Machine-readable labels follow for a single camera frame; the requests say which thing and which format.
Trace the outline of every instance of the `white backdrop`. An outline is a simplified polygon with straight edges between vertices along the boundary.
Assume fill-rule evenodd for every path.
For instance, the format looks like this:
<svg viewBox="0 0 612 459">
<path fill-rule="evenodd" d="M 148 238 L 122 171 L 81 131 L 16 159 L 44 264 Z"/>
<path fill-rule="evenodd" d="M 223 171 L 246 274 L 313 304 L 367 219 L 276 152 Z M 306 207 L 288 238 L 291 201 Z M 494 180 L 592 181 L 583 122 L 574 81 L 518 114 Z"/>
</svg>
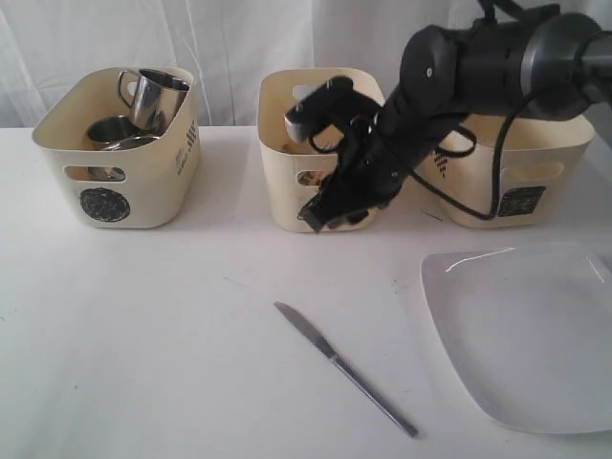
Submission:
<svg viewBox="0 0 612 459">
<path fill-rule="evenodd" d="M 560 3 L 612 27 L 609 0 Z M 388 94 L 411 35 L 479 14 L 476 0 L 0 0 L 0 127 L 36 125 L 80 78 L 121 65 L 189 70 L 202 125 L 254 124 L 280 69 L 356 67 Z"/>
</svg>

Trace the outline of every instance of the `stainless steel cup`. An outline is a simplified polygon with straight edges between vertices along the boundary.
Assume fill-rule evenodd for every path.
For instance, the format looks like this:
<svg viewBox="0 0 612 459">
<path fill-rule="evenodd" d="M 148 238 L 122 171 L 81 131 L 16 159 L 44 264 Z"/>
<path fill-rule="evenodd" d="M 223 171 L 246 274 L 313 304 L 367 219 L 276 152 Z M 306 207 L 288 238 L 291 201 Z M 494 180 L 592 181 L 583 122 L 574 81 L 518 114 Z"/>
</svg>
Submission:
<svg viewBox="0 0 612 459">
<path fill-rule="evenodd" d="M 136 127 L 128 117 L 108 117 L 98 120 L 87 129 L 87 137 L 92 141 L 96 150 L 117 143 L 128 137 L 136 136 L 141 130 Z"/>
<path fill-rule="evenodd" d="M 119 142 L 111 143 L 102 148 L 102 151 L 117 151 L 129 150 L 138 148 L 139 146 L 147 145 L 156 141 L 160 136 L 137 136 L 123 139 Z M 91 165 L 87 167 L 87 172 L 94 179 L 101 182 L 122 182 L 125 180 L 125 172 L 119 167 L 104 167 L 99 165 Z"/>
<path fill-rule="evenodd" d="M 123 95 L 125 74 L 138 78 L 132 101 Z M 170 125 L 187 95 L 189 85 L 174 75 L 159 70 L 125 69 L 117 79 L 117 94 L 130 109 L 130 120 L 143 131 L 162 134 Z"/>
</svg>

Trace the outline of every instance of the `square plate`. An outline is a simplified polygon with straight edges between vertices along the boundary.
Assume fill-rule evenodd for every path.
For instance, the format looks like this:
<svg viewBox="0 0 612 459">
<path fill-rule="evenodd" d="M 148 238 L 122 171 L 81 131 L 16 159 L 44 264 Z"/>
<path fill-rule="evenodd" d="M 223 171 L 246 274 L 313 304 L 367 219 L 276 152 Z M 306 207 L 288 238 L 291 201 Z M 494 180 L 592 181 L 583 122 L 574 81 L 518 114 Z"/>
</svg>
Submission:
<svg viewBox="0 0 612 459">
<path fill-rule="evenodd" d="M 612 429 L 612 275 L 573 243 L 428 256 L 427 304 L 482 410 L 539 433 Z"/>
</svg>

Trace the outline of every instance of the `white tablecloth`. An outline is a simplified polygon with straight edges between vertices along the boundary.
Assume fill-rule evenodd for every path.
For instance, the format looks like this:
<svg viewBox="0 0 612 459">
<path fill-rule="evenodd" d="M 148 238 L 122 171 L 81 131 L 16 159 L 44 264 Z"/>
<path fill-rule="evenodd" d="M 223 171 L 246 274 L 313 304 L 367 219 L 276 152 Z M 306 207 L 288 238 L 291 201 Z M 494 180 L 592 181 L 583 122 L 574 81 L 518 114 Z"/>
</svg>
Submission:
<svg viewBox="0 0 612 459">
<path fill-rule="evenodd" d="M 449 363 L 420 280 L 432 252 L 545 240 L 579 241 L 612 265 L 612 155 L 599 138 L 547 224 L 463 229 L 407 184 L 368 229 L 314 236 L 272 222 L 252 127 L 202 128 L 183 209 L 148 230 L 79 224 L 30 135 L 0 130 L 3 459 L 610 457 L 611 433 L 489 420 Z M 393 426 L 275 300 L 423 437 Z"/>
</svg>

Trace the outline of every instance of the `knife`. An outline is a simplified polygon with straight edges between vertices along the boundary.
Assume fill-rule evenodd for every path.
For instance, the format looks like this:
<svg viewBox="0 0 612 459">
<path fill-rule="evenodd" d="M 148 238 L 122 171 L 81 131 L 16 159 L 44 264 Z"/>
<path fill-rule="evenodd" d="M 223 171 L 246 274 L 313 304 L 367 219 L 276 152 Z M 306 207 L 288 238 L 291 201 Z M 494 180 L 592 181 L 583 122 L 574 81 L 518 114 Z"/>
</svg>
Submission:
<svg viewBox="0 0 612 459">
<path fill-rule="evenodd" d="M 283 316 L 287 320 L 289 320 L 292 325 L 297 329 L 299 333 L 301 333 L 304 337 L 306 337 L 312 344 L 314 344 L 317 349 L 323 353 L 327 359 L 334 366 L 340 370 L 344 376 L 346 376 L 349 380 L 356 385 L 365 396 L 370 399 L 397 427 L 403 430 L 405 433 L 410 435 L 411 437 L 416 437 L 419 431 L 415 426 L 413 426 L 409 421 L 404 419 L 404 417 L 391 406 L 380 394 L 378 394 L 364 379 L 361 378 L 354 370 L 349 366 L 346 361 L 342 359 L 341 356 L 334 350 L 327 339 L 315 328 L 315 326 L 308 321 L 306 317 L 300 314 L 291 306 L 281 303 L 280 301 L 276 301 L 274 304 L 278 311 L 282 313 Z"/>
</svg>

